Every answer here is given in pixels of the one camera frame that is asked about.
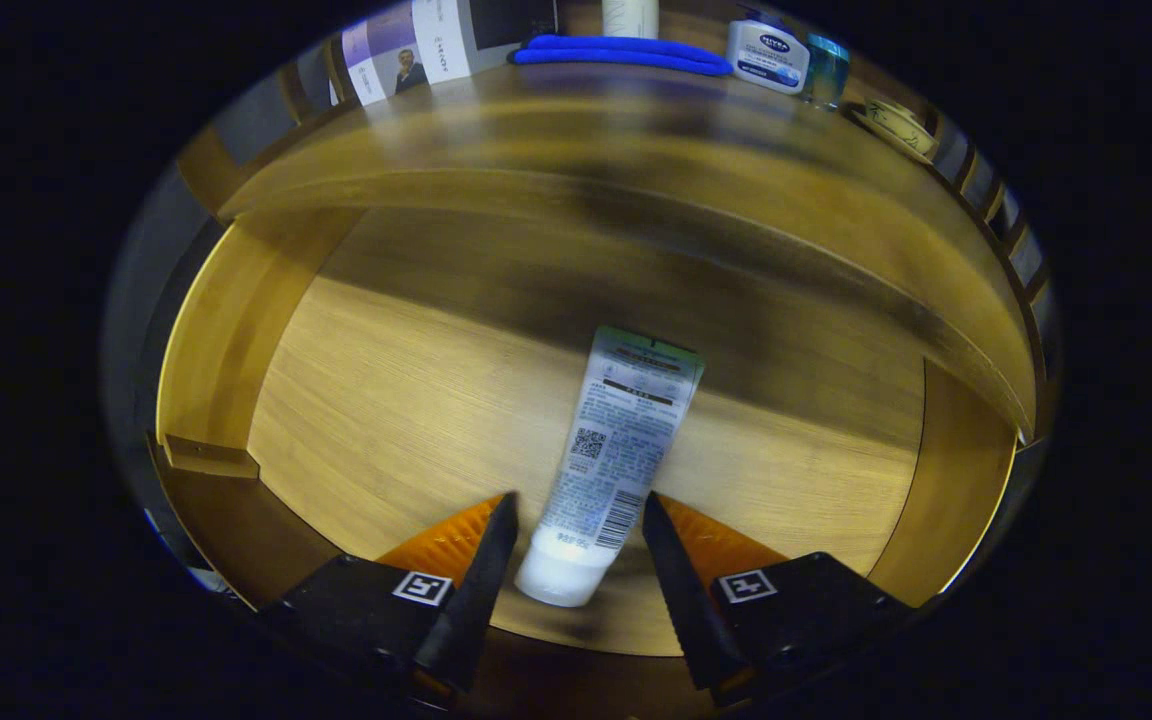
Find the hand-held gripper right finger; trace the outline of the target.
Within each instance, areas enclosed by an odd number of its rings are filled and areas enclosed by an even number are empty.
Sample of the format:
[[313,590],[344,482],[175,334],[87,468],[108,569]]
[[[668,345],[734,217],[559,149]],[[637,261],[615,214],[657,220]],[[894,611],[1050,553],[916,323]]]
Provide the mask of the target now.
[[662,493],[643,537],[692,684],[719,708],[796,691],[914,619],[829,553],[788,558]]

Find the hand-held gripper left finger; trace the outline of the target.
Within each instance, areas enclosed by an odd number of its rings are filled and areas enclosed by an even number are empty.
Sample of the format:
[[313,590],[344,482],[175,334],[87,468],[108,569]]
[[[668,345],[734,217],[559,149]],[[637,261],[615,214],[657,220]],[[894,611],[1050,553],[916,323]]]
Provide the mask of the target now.
[[516,492],[490,497],[379,559],[338,556],[257,612],[329,673],[434,714],[473,687],[518,537]]

